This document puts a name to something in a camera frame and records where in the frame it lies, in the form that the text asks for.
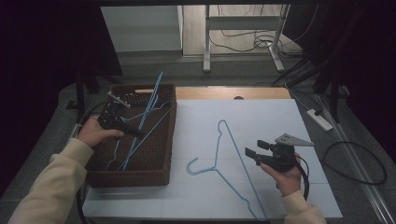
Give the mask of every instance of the beige sleeve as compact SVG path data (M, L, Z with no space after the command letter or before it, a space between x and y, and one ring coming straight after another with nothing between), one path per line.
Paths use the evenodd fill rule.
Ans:
M320 210L314 205L309 205L300 190L283 197L282 203L287 212L285 217L286 224L326 223Z
M64 223L85 179L84 166L92 154L85 143L70 139L60 154L50 157L49 165L37 177L8 223Z

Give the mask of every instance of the table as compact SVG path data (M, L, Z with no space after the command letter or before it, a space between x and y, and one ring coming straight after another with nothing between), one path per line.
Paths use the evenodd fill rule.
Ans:
M246 100L232 100L235 96ZM199 159L191 165L193 171L214 163L219 135L217 123L221 119L227 121L239 151L241 146L257 150L255 144L258 139L272 143L284 132L310 141L296 103L283 88L177 88L177 121L169 185L90 189L83 206L85 216L96 221L100 221L101 217L254 220L246 203L216 172L189 175L186 171L187 164L195 157ZM218 168L249 199L253 213L263 217L224 124L220 124L220 129L225 132L220 141ZM341 217L315 150L312 147L296 147L296 151L310 166L308 201L317 204L327 218ZM267 218L285 216L274 179L257 167L252 159L244 156L242 161L258 195L261 195Z

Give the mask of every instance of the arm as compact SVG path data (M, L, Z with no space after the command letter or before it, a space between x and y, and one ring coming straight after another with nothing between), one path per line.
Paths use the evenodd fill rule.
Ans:
M109 136L122 135L103 130L95 118L89 119L77 139L70 139L60 154L50 157L8 223L64 223L87 174L84 166L93 154L92 147Z
M279 173L263 163L261 168L276 181L279 187L282 194L282 203L287 212L285 223L326 223L320 210L305 201L301 192L301 174L297 167L286 173Z

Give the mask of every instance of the person's left hand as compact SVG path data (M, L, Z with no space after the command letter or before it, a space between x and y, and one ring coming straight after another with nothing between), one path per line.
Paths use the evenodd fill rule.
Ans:
M89 117L85 122L77 139L90 147L95 147L108 137L122 137L124 133L119 130L104 130L99 122L98 116Z

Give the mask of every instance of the hand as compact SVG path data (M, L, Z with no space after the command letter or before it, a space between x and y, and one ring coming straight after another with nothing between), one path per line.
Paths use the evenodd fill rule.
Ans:
M119 130L104 130L98 122L98 116L90 117L85 122L77 139L90 147L95 147L108 137L122 137L124 133Z
M270 175L277 183L277 187L282 193L282 197L286 197L301 189L301 173L297 169L297 167L293 167L293 169L285 172L279 173L274 170L270 166L266 164L261 164L260 167L264 170L265 173Z

